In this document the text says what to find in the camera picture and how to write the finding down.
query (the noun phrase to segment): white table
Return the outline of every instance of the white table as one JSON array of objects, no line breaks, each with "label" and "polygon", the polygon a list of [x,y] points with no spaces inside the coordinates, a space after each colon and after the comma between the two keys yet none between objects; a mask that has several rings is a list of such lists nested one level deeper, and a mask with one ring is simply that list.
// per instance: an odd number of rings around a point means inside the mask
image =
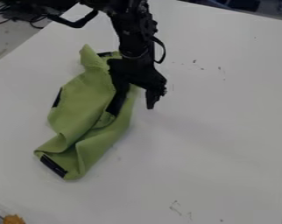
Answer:
[{"label": "white table", "polygon": [[46,116],[81,47],[117,48],[109,19],[52,23],[0,60],[0,203],[29,224],[282,223],[282,21],[151,4],[168,95],[153,111],[140,95],[130,132],[79,181],[32,152],[54,135]]}]

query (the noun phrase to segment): green cloth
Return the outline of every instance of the green cloth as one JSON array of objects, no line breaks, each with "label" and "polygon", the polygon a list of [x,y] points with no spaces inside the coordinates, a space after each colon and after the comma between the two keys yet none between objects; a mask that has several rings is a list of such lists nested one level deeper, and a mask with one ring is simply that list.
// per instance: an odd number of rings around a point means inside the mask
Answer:
[{"label": "green cloth", "polygon": [[106,111],[116,90],[109,75],[108,59],[120,59],[117,52],[99,57],[88,45],[80,51],[85,73],[69,81],[60,92],[48,121],[57,136],[41,145],[34,154],[47,155],[67,174],[78,179],[94,165],[128,129],[137,88],[130,91],[117,117]]}]

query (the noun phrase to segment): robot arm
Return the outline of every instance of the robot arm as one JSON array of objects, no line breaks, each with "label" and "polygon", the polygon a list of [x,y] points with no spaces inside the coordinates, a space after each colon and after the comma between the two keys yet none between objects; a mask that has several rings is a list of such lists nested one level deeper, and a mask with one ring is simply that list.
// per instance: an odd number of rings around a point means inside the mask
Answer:
[{"label": "robot arm", "polygon": [[[147,0],[81,0],[94,10],[84,18],[70,22],[58,16],[48,16],[53,21],[81,28],[93,19],[98,11],[105,12],[111,19],[119,37],[119,52],[122,59],[108,61],[113,84],[119,94],[126,94],[129,83],[146,90],[147,108],[153,109],[161,96],[166,94],[166,79],[154,67],[154,62],[162,63],[166,56],[164,44],[154,34],[157,22],[152,19]],[[155,60],[154,45],[164,49],[162,58]]]}]

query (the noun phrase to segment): floor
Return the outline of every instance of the floor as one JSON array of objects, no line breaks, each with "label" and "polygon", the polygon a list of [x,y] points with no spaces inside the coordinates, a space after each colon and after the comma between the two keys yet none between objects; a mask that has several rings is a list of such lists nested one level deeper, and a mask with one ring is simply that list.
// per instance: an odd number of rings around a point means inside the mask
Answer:
[{"label": "floor", "polygon": [[[43,23],[41,25],[45,25],[48,21],[41,21],[40,23]],[[8,23],[0,24],[0,59],[37,32],[39,32],[38,29],[31,27],[26,22],[9,21]]]}]

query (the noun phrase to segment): black fabric tag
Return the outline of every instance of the black fabric tag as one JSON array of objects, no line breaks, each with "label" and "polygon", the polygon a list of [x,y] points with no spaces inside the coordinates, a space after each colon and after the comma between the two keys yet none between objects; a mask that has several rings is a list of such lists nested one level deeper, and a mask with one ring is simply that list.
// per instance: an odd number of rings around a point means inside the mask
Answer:
[{"label": "black fabric tag", "polygon": [[56,97],[56,100],[54,100],[52,108],[57,108],[58,107],[59,102],[60,102],[61,92],[62,92],[62,88],[60,89],[60,91],[59,91],[59,93],[58,93],[58,95]]},{"label": "black fabric tag", "polygon": [[62,167],[60,167],[58,164],[52,161],[48,156],[43,155],[40,159],[41,163],[46,165],[48,168],[50,168],[53,172],[58,174],[60,177],[64,178],[65,175],[68,173],[68,171],[64,170]]}]

